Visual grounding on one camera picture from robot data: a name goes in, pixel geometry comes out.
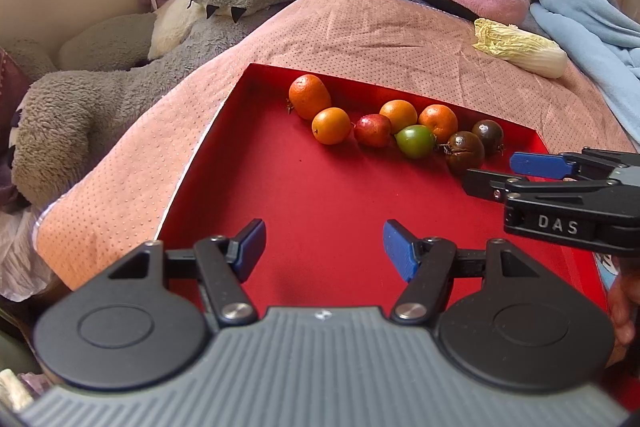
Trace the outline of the person's right hand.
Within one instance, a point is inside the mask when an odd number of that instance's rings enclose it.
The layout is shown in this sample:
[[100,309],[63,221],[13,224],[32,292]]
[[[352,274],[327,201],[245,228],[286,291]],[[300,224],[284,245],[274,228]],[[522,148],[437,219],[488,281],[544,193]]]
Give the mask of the person's right hand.
[[613,263],[618,273],[608,290],[608,309],[615,343],[606,366],[622,361],[636,338],[634,311],[639,308],[639,267],[633,268],[628,260],[620,261],[616,257],[613,258]]

